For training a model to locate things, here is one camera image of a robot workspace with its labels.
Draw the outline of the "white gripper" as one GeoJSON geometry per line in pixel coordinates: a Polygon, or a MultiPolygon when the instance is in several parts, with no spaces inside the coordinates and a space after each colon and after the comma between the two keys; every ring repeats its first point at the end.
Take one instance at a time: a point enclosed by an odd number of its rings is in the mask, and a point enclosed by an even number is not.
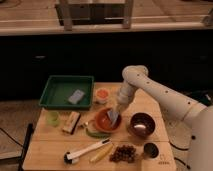
{"type": "Polygon", "coordinates": [[[133,102],[136,91],[137,88],[135,86],[123,82],[117,92],[117,109],[125,110],[133,102]]]}

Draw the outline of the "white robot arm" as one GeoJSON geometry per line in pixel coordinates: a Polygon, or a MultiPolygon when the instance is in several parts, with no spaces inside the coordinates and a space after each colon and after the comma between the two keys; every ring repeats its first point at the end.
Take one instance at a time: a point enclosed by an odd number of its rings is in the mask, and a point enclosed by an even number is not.
{"type": "Polygon", "coordinates": [[[142,89],[191,128],[186,171],[213,171],[213,105],[206,106],[150,79],[143,65],[125,67],[122,77],[116,110],[123,113],[133,102],[135,92],[142,89]]]}

